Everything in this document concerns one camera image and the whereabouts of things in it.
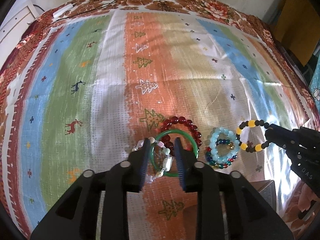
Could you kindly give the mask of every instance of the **green stripe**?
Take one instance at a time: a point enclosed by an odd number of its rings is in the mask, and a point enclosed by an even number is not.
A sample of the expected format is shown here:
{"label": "green stripe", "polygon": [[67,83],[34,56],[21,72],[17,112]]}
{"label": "green stripe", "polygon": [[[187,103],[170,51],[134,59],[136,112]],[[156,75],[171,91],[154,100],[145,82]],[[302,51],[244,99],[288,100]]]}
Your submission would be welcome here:
{"label": "green stripe", "polygon": [[[61,57],[52,92],[44,116],[42,133],[41,187],[47,209],[70,187],[68,174],[73,169],[83,171],[91,159],[90,117],[91,99],[96,77],[96,61],[107,29],[109,16],[86,20]],[[71,86],[79,81],[78,92],[71,94]],[[66,135],[66,123],[82,121],[75,132]]]}
{"label": "green stripe", "polygon": [[283,101],[279,97],[278,92],[273,86],[266,85],[273,83],[273,81],[266,75],[266,73],[261,69],[261,67],[258,65],[256,60],[251,57],[245,46],[242,44],[240,39],[235,36],[231,30],[229,30],[227,27],[219,26],[221,31],[234,42],[234,46],[242,53],[243,56],[245,56],[256,68],[257,72],[259,73],[260,81],[263,84],[263,89],[270,95],[270,97],[273,99],[273,102],[275,103],[276,112],[278,116],[278,120],[280,123],[280,126],[291,129],[290,121],[288,118],[288,112],[283,104]]}

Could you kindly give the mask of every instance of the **yellow bead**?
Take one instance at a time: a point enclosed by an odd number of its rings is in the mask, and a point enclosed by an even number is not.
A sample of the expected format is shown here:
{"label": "yellow bead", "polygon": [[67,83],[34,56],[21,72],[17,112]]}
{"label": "yellow bead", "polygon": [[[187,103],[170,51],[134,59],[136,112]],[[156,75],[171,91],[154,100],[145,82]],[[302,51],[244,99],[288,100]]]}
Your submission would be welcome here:
{"label": "yellow bead", "polygon": [[257,144],[254,148],[255,148],[255,150],[256,150],[257,152],[261,151],[261,150],[262,150],[262,148],[261,148],[261,143],[260,143],[260,144]]}
{"label": "yellow bead", "polygon": [[236,134],[241,134],[241,132],[242,132],[242,130],[239,128],[239,127],[237,127],[237,129],[236,129]]}
{"label": "yellow bead", "polygon": [[250,120],[248,122],[249,127],[255,127],[256,125],[254,124],[255,120]]}
{"label": "yellow bead", "polygon": [[245,151],[245,149],[248,147],[248,145],[246,143],[242,143],[240,148],[243,149]]}

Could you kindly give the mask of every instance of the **bed sheet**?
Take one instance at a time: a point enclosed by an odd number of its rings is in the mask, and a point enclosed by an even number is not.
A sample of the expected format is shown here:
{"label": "bed sheet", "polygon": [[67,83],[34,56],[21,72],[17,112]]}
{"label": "bed sheet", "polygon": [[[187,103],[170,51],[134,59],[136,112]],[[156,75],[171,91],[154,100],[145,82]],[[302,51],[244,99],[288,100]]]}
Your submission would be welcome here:
{"label": "bed sheet", "polygon": [[[42,14],[1,70],[0,199],[26,237],[82,171],[125,160],[165,118],[193,120],[201,161],[216,127],[319,128],[313,98],[257,18],[216,0],[110,1],[72,0],[57,22],[58,8]],[[262,143],[264,130],[241,138]],[[299,179],[282,149],[241,151],[220,171],[232,170],[274,179],[278,213],[296,235],[309,225],[285,213]],[[196,195],[148,175],[142,193],[128,194],[131,239],[186,239],[183,209]]]}

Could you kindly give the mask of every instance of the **yellow and black bead bracelet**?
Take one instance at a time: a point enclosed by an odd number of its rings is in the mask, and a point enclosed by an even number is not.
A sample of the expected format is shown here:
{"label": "yellow and black bead bracelet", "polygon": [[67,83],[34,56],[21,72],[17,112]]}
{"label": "yellow and black bead bracelet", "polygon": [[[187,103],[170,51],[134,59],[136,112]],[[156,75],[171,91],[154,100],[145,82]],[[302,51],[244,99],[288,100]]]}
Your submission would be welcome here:
{"label": "yellow and black bead bracelet", "polygon": [[243,143],[240,140],[240,135],[242,133],[242,130],[247,126],[249,126],[251,128],[256,127],[256,126],[263,126],[264,128],[268,129],[269,128],[269,123],[264,122],[263,120],[250,120],[250,121],[242,122],[239,125],[239,127],[237,127],[237,129],[236,129],[236,138],[240,142],[239,146],[240,146],[241,149],[243,149],[246,152],[253,153],[253,152],[259,152],[262,149],[265,149],[270,145],[269,141],[266,141],[264,143],[259,143],[254,147],[249,146],[246,143]]}

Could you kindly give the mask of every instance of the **red bead bracelet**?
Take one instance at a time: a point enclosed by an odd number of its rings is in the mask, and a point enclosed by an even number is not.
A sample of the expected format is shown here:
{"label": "red bead bracelet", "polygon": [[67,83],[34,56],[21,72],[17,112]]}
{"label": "red bead bracelet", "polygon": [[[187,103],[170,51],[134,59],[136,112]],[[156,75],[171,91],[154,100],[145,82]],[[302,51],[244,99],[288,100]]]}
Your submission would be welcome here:
{"label": "red bead bracelet", "polygon": [[[185,117],[180,116],[179,118],[176,116],[171,117],[170,119],[165,119],[162,122],[162,127],[160,128],[161,132],[169,130],[173,124],[183,124],[184,126],[188,127],[189,131],[191,132],[193,138],[196,141],[196,144],[198,148],[202,145],[202,141],[200,140],[201,138],[201,133],[198,131],[198,127],[193,124],[193,121],[190,119],[185,119]],[[173,143],[170,142],[171,138],[170,135],[165,135],[163,136],[160,141],[162,141],[165,145],[166,148],[169,148],[173,154]]]}

